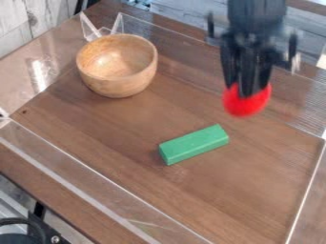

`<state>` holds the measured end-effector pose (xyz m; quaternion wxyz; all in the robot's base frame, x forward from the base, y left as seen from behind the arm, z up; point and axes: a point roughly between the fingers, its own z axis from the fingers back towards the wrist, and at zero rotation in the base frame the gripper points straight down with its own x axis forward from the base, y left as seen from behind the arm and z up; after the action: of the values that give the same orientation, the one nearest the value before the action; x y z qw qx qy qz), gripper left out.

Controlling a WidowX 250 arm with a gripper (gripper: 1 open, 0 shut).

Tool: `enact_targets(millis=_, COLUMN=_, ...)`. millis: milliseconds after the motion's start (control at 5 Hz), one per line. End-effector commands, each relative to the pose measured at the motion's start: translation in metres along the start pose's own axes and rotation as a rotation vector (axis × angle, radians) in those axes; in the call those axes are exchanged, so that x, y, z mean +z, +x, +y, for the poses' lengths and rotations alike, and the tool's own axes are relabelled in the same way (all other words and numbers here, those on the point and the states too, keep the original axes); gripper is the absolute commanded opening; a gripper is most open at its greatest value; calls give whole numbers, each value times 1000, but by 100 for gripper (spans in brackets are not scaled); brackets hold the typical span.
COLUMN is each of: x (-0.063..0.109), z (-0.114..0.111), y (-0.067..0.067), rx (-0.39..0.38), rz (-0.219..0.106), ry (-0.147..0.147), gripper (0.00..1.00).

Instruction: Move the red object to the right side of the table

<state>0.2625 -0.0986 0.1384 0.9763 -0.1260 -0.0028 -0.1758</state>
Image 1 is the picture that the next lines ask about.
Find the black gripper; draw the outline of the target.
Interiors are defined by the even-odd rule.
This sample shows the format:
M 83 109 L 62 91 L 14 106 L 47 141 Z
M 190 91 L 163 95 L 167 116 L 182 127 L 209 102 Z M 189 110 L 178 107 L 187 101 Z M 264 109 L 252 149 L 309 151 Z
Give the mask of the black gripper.
M 273 65 L 296 72 L 301 67 L 300 36 L 285 23 L 286 0 L 228 0 L 226 29 L 218 33 L 218 19 L 206 16 L 205 42 L 221 48 L 228 88 L 237 82 L 240 54 L 240 94 L 253 97 L 269 84 Z

